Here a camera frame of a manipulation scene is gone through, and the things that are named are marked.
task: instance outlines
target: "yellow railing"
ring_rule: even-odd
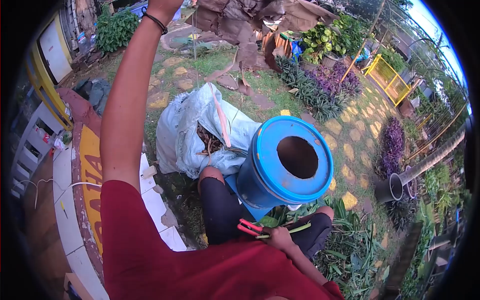
[[[402,77],[382,58],[381,54],[377,54],[365,72],[365,76],[367,75],[370,75],[378,83],[395,106],[411,90],[411,86],[403,81]]]

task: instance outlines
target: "knee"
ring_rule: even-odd
[[[315,213],[316,213],[316,214],[324,213],[324,214],[326,214],[327,216],[330,217],[330,220],[333,221],[333,215],[334,215],[333,209],[332,209],[331,207],[327,206],[327,205],[318,208],[318,209],[315,211]]]

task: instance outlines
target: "red shirt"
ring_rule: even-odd
[[[261,241],[174,252],[160,238],[139,192],[110,180],[101,194],[103,274],[110,299],[343,299]]]

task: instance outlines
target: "white cable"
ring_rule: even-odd
[[[91,182],[76,182],[76,183],[73,183],[71,185],[69,185],[68,187],[66,187],[65,189],[63,189],[58,182],[56,182],[53,178],[50,178],[49,180],[44,180],[44,179],[40,179],[36,184],[33,182],[33,181],[30,181],[30,180],[22,180],[20,182],[17,182],[16,184],[14,184],[13,187],[15,187],[16,185],[22,183],[22,182],[29,182],[33,185],[35,185],[35,188],[36,188],[36,192],[35,192],[35,205],[34,205],[34,209],[36,209],[36,201],[37,201],[37,198],[38,198],[38,184],[43,181],[43,182],[49,182],[49,181],[53,181],[54,183],[56,183],[58,185],[58,187],[63,191],[62,194],[60,195],[60,197],[63,196],[63,194],[71,187],[75,186],[75,185],[79,185],[79,184],[90,184],[90,185],[95,185],[95,186],[98,186],[98,187],[101,187],[102,185],[101,184],[95,184],[95,183],[91,183]]]

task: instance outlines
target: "raised arm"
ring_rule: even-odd
[[[149,0],[147,14],[167,26],[181,3]],[[123,55],[102,117],[103,181],[121,180],[138,191],[148,82],[161,35],[160,26],[153,20],[142,19]]]

